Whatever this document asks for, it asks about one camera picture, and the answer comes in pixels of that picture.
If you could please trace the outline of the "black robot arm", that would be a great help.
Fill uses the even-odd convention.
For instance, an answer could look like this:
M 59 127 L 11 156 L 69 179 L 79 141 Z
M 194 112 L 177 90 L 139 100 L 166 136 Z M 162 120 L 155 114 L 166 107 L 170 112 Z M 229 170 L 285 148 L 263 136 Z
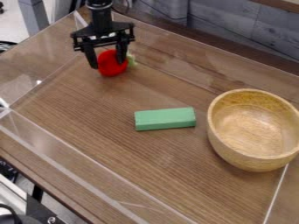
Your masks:
M 127 59 L 127 50 L 137 40 L 135 24 L 117 22 L 113 19 L 114 0 L 86 0 L 91 22 L 87 27 L 75 31 L 70 36 L 74 40 L 74 50 L 86 54 L 89 64 L 99 68 L 95 49 L 103 46 L 117 47 L 117 62 L 123 64 Z

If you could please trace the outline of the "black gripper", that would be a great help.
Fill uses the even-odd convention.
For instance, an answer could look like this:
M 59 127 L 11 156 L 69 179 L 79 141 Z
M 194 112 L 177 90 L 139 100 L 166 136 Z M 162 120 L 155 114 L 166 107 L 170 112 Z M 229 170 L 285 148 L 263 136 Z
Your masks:
M 137 40 L 135 24 L 114 22 L 113 26 L 102 32 L 97 31 L 94 24 L 89 24 L 70 36 L 74 40 L 74 50 L 85 52 L 90 66 L 98 69 L 98 55 L 94 49 L 98 47 L 117 45 L 117 62 L 119 64 L 125 63 L 129 44 Z

